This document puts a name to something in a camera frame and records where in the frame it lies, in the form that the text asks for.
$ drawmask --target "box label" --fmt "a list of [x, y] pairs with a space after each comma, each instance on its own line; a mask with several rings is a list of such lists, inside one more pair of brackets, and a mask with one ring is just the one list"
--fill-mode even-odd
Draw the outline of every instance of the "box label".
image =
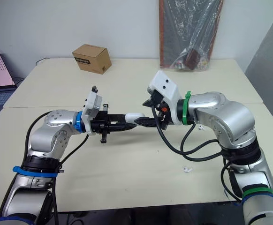
[[74, 58], [75, 58], [76, 62], [91, 64], [89, 60], [85, 60], [85, 59], [81, 59], [81, 58], [77, 58], [77, 57], [74, 57]]

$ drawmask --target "black cable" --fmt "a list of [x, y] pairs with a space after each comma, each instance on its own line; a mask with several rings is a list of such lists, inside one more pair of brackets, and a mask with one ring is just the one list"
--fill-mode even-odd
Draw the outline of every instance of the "black cable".
[[30, 127], [28, 128], [28, 130], [27, 130], [27, 134], [26, 134], [26, 139], [25, 139], [25, 150], [24, 150], [24, 157], [23, 157], [23, 161], [22, 161], [22, 165], [21, 165], [21, 167], [23, 167], [23, 165], [24, 165], [24, 162], [25, 162], [25, 160], [26, 160], [26, 158], [27, 158], [27, 153], [28, 153], [28, 143], [29, 143], [29, 136], [30, 136], [30, 132], [31, 132], [31, 130], [32, 130], [32, 128], [33, 128], [33, 126], [42, 118], [42, 117], [44, 117], [44, 116], [46, 116], [47, 114], [49, 114], [51, 111], [49, 111], [49, 112], [46, 112], [46, 113], [44, 113], [44, 114], [42, 114], [42, 115], [40, 115], [39, 117], [37, 117], [34, 121], [33, 121], [33, 123], [30, 125]]
[[224, 182], [224, 172], [225, 172], [225, 170], [229, 167], [230, 164], [231, 164], [231, 162], [228, 161], [228, 162], [225, 164], [225, 166], [223, 166], [223, 168], [222, 168], [222, 170], [221, 170], [221, 174], [220, 174], [221, 183], [222, 183], [224, 189], [226, 190], [226, 192], [229, 193], [234, 199], [236, 199], [238, 203], [240, 203], [241, 200], [240, 200], [237, 196], [235, 196], [235, 195], [228, 189], [228, 187], [226, 186], [226, 184], [225, 184], [225, 182]]
[[61, 166], [71, 155], [73, 155], [89, 138], [89, 135], [86, 135], [85, 139], [73, 150], [71, 151], [60, 163], [59, 165]]
[[48, 58], [48, 57], [45, 57], [45, 58], [42, 58], [42, 59], [40, 59], [40, 60], [36, 61], [35, 66], [37, 66], [37, 65], [38, 65], [38, 62], [40, 62], [40, 61], [42, 61], [42, 60], [45, 60], [45, 59], [49, 59], [49, 58]]
[[53, 210], [54, 210], [54, 223], [55, 225], [59, 225], [58, 223], [58, 211], [57, 211], [57, 203], [56, 203], [56, 177], [53, 177], [53, 184], [52, 184], [52, 198], [53, 198]]
[[70, 225], [73, 225], [75, 222], [80, 222], [82, 225], [84, 225], [84, 221], [82, 219], [74, 220]]
[[165, 137], [163, 131], [161, 130], [160, 128], [160, 124], [159, 124], [159, 120], [157, 118], [157, 115], [156, 115], [156, 112], [155, 112], [155, 107], [152, 106], [151, 107], [151, 110], [152, 110], [152, 114], [153, 114], [153, 117], [154, 117], [154, 120], [155, 120], [155, 123], [156, 123], [156, 128], [159, 132], [159, 135], [161, 137], [161, 139], [164, 141], [164, 143], [168, 146], [169, 149], [171, 149], [173, 152], [179, 154], [179, 155], [183, 155], [183, 157], [187, 160], [190, 160], [190, 161], [194, 161], [194, 162], [202, 162], [202, 161], [207, 161], [207, 160], [210, 160], [210, 159], [213, 159], [213, 158], [216, 158], [218, 156], [221, 156], [222, 153], [221, 152], [218, 152], [216, 154], [213, 154], [211, 156], [207, 156], [207, 157], [204, 157], [204, 158], [190, 158], [186, 155], [190, 154], [189, 152], [195, 152], [195, 151], [198, 151], [200, 148], [206, 146], [207, 144], [209, 143], [212, 143], [212, 142], [218, 142], [218, 140], [216, 139], [213, 139], [213, 140], [209, 140], [209, 141], [206, 141], [205, 143], [197, 146], [195, 149], [191, 150], [191, 151], [187, 151], [187, 152], [184, 152], [183, 151], [183, 144], [184, 144], [184, 141], [185, 139], [189, 136], [189, 134], [191, 133], [191, 131], [194, 129], [194, 125], [190, 128], [190, 130], [187, 132], [187, 134], [184, 136], [183, 140], [182, 140], [182, 144], [181, 144], [181, 150], [177, 150], [176, 148], [174, 148], [170, 142], [167, 140], [167, 138]]

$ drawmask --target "white table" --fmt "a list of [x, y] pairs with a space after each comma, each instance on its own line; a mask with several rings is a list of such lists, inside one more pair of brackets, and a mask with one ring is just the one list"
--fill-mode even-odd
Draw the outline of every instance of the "white table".
[[[245, 105], [255, 115], [258, 141], [273, 174], [273, 117], [262, 103]], [[0, 203], [14, 176], [13, 166], [22, 161], [29, 125], [40, 114], [58, 108], [5, 108], [0, 112]], [[79, 106], [62, 108], [81, 110]], [[132, 112], [138, 110], [138, 105], [130, 108]], [[178, 147], [186, 129], [169, 126], [165, 134]], [[85, 134], [72, 136], [65, 154], [84, 137]], [[107, 144], [101, 144], [100, 138], [99, 135], [90, 137], [64, 164], [65, 172], [57, 178], [59, 211], [227, 201], [220, 182], [220, 157], [201, 163], [189, 162], [168, 149], [155, 128], [136, 127], [112, 133], [107, 137]], [[214, 134], [209, 128], [195, 129], [187, 146], [192, 148], [212, 138]], [[219, 147], [213, 143], [194, 156], [217, 151]], [[185, 166], [193, 171], [185, 173]]]
[[[40, 106], [83, 106], [93, 85], [110, 111], [116, 112], [121, 105], [140, 111], [148, 98], [146, 89], [159, 70], [158, 60], [112, 60], [112, 66], [103, 74], [80, 70], [74, 59], [48, 59], [36, 66], [12, 97], [5, 108]], [[184, 96], [207, 91], [220, 91], [229, 100], [241, 103], [262, 103], [247, 77], [235, 60], [211, 60], [204, 72], [179, 72], [165, 70]]]

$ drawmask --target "green ring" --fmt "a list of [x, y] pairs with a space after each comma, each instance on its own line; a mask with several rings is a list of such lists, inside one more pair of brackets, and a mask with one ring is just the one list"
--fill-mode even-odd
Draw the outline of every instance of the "green ring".
[[191, 97], [191, 91], [188, 91], [185, 95], [185, 100], [183, 101], [183, 109], [182, 109], [182, 123], [184, 125], [188, 125], [188, 106], [189, 106], [189, 99]]
[[256, 188], [253, 188], [253, 189], [249, 189], [247, 191], [245, 191], [242, 195], [242, 198], [244, 198], [245, 196], [247, 195], [250, 195], [252, 193], [256, 193], [256, 192], [270, 192], [271, 194], [273, 194], [273, 191], [269, 188], [265, 188], [265, 187], [256, 187]]

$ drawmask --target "cardboard box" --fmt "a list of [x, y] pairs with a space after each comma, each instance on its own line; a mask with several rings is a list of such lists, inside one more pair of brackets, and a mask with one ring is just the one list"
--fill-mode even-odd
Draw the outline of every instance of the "cardboard box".
[[85, 71], [103, 74], [112, 65], [106, 48], [82, 45], [72, 52], [79, 65]]

